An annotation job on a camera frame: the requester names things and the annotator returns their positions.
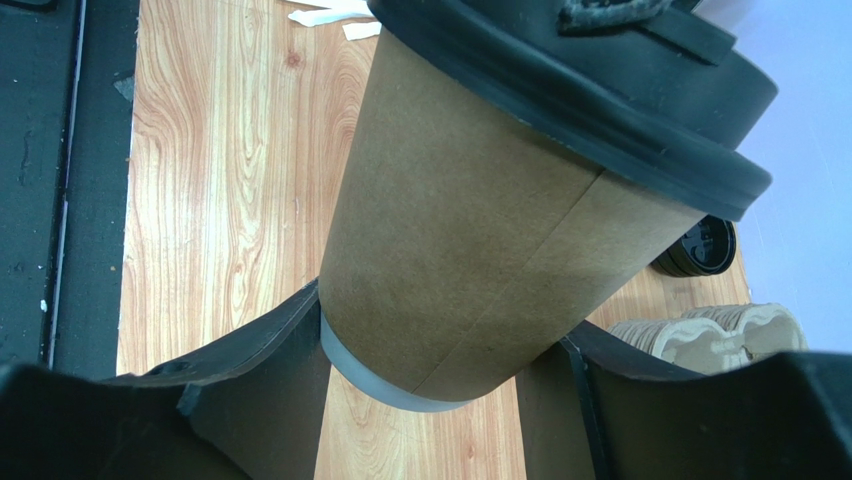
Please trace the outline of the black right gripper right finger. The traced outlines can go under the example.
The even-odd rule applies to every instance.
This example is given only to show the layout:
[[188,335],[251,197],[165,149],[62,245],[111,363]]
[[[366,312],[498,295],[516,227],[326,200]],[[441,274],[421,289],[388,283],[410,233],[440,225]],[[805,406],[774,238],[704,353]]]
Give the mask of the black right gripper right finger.
[[847,479],[851,359],[705,376],[582,322],[516,378],[531,479]]

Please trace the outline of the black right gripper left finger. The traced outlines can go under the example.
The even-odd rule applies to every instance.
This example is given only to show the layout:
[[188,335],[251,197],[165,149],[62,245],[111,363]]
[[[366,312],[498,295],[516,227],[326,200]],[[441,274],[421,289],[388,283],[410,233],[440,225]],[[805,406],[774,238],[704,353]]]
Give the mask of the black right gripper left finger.
[[310,479],[330,364],[318,285],[143,375],[1,367],[5,479]]

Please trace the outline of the stack of black cup lids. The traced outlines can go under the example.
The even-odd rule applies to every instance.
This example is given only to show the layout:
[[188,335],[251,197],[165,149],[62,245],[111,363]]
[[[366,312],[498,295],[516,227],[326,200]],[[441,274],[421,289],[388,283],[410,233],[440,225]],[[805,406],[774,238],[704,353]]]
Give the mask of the stack of black cup lids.
[[661,253],[650,266],[674,278],[719,275],[730,268],[736,251],[734,224],[708,215]]

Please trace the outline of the brown paper coffee cup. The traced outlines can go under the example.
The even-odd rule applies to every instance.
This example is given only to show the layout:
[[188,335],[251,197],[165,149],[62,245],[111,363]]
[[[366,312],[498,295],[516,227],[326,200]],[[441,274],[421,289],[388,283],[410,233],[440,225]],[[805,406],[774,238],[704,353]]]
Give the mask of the brown paper coffee cup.
[[456,409],[523,370],[701,218],[379,36],[319,275],[353,385]]

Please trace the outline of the black cup lid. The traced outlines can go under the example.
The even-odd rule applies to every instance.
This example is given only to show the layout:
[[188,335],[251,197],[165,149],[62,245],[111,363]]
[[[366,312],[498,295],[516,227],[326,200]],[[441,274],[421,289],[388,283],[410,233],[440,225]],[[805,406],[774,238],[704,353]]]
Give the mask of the black cup lid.
[[450,78],[632,182],[730,221],[771,184],[738,148],[777,86],[691,1],[579,31],[564,1],[369,7],[386,32]]

